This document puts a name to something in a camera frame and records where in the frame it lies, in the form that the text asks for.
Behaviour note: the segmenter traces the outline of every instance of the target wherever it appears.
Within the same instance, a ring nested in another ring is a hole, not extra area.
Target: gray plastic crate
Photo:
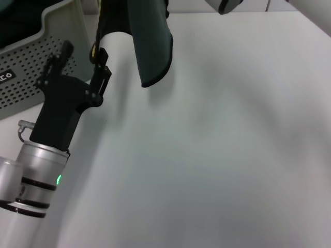
[[[63,73],[83,81],[91,79],[91,47],[81,3],[64,0],[44,10],[39,33],[0,50],[0,119],[44,101],[43,93],[34,84],[49,54],[59,51],[64,40],[74,45],[74,53]]]

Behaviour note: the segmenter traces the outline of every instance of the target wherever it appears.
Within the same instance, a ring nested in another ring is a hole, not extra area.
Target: perforated crate wall
[[[50,36],[0,57],[0,74],[11,69],[16,78],[0,82],[0,112],[16,104],[36,105],[44,100],[43,93],[34,85],[40,76],[50,53],[57,53],[62,40]],[[77,64],[74,57],[67,61],[63,74],[75,75]]]

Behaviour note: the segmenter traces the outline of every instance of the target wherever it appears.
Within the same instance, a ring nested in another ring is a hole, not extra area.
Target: white table surface
[[[149,89],[132,38],[104,38],[106,100],[81,118],[35,247],[329,247],[331,38],[298,12],[169,26],[173,65]],[[39,110],[0,121],[2,156]]]

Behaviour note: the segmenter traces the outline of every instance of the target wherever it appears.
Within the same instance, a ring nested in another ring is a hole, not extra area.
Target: black bracket
[[[61,52],[50,54],[36,87],[42,90],[45,102],[30,136],[39,144],[67,151],[82,113],[103,103],[111,72],[106,66],[107,52],[100,48],[91,83],[76,77],[62,75],[73,45],[65,41]]]

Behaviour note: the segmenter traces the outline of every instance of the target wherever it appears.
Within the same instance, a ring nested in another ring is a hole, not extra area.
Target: green led light
[[[59,175],[59,177],[57,178],[57,181],[56,181],[56,185],[58,185],[59,183],[60,183],[60,181],[61,181],[61,175]]]

